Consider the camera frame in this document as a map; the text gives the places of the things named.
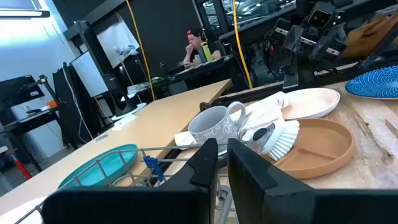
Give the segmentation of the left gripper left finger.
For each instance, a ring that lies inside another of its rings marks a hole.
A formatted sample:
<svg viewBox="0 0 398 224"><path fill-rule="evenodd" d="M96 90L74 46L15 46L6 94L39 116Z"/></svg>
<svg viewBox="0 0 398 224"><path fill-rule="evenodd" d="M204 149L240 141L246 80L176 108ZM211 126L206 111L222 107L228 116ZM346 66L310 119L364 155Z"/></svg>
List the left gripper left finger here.
<svg viewBox="0 0 398 224"><path fill-rule="evenodd" d="M74 187L47 197L49 223L213 223L218 144L208 139L159 187Z"/></svg>

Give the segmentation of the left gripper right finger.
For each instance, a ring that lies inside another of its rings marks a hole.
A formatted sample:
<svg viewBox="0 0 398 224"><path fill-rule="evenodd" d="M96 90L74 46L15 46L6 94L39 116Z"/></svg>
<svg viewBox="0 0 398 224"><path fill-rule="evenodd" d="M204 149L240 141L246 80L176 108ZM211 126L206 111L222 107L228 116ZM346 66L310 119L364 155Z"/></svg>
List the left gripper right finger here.
<svg viewBox="0 0 398 224"><path fill-rule="evenodd" d="M240 223L397 223L396 189L314 189L236 139L228 177Z"/></svg>

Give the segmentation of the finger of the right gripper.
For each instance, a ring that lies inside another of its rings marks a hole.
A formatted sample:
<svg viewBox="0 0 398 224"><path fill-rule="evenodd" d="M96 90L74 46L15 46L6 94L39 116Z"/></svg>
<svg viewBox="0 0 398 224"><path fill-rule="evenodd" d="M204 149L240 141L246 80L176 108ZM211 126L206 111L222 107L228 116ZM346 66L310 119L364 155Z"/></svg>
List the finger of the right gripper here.
<svg viewBox="0 0 398 224"><path fill-rule="evenodd" d="M301 37L304 28L293 25L286 35L283 47L290 52L291 65L285 73L283 89L296 87L299 84L298 64L300 59Z"/></svg>
<svg viewBox="0 0 398 224"><path fill-rule="evenodd" d="M315 44L310 60L313 61L336 61L346 48L345 23L333 26L323 32L318 42Z"/></svg>

